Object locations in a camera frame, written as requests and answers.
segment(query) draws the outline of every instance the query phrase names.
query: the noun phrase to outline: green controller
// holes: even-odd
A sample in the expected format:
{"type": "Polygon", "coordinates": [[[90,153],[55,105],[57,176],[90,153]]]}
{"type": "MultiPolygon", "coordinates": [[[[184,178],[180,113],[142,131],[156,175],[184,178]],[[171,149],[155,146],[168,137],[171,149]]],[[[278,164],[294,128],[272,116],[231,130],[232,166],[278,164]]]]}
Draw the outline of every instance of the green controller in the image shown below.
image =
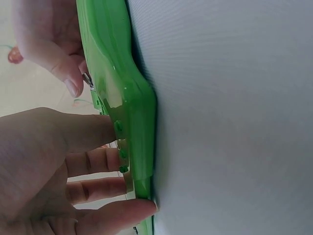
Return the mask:
{"type": "MultiPolygon", "coordinates": [[[[127,199],[152,199],[156,96],[136,67],[124,0],[77,0],[79,26],[95,108],[114,122],[127,199]]],[[[136,226],[152,235],[152,218],[136,226]]]]}

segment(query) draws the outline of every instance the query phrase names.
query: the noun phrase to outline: metal clip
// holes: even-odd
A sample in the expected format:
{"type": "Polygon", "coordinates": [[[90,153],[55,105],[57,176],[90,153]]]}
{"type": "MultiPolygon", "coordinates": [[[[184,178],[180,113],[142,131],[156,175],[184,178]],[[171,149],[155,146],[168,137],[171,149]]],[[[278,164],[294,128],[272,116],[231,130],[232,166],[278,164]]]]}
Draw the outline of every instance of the metal clip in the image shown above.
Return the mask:
{"type": "Polygon", "coordinates": [[[94,91],[94,85],[88,73],[83,73],[83,80],[90,86],[90,90],[94,91]]]}

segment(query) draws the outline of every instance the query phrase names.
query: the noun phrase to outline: red object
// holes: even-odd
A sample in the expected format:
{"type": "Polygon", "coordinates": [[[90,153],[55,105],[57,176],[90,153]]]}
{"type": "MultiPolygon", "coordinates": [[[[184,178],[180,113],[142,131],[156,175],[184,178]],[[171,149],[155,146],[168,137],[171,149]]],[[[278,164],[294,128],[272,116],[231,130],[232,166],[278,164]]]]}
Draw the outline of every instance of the red object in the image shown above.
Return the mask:
{"type": "Polygon", "coordinates": [[[8,61],[10,63],[13,63],[13,64],[19,64],[20,62],[23,61],[23,57],[20,53],[20,50],[17,46],[13,47],[10,51],[10,53],[8,54],[8,61]]]}

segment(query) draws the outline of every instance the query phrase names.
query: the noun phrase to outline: hand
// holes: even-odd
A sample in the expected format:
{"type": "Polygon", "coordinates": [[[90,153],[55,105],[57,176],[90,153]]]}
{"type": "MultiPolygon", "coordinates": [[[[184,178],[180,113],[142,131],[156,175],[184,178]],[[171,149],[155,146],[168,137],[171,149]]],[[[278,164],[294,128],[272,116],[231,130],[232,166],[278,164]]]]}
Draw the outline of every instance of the hand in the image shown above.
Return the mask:
{"type": "Polygon", "coordinates": [[[148,200],[98,210],[73,205],[126,193],[123,178],[67,183],[68,177],[117,171],[109,117],[35,109],[0,118],[0,234],[114,235],[156,212],[148,200]]]}
{"type": "Polygon", "coordinates": [[[22,56],[50,71],[78,97],[87,66],[76,0],[12,0],[12,13],[22,56]]]}

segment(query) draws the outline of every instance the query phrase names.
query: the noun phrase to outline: small green button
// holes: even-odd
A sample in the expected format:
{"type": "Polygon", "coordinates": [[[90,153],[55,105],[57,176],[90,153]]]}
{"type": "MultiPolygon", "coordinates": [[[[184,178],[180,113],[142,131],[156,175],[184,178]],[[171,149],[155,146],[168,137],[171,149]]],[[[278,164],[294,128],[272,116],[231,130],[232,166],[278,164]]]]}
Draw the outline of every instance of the small green button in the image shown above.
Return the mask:
{"type": "Polygon", "coordinates": [[[115,127],[115,130],[119,133],[123,131],[123,126],[122,126],[121,121],[116,121],[114,123],[114,127],[115,127]]]}
{"type": "Polygon", "coordinates": [[[121,159],[126,159],[127,158],[127,153],[125,150],[121,149],[119,151],[119,156],[121,157],[121,159]]]}
{"type": "Polygon", "coordinates": [[[119,171],[120,171],[121,173],[125,173],[125,172],[128,171],[128,167],[125,166],[125,165],[122,165],[122,166],[119,167],[119,171]]]}

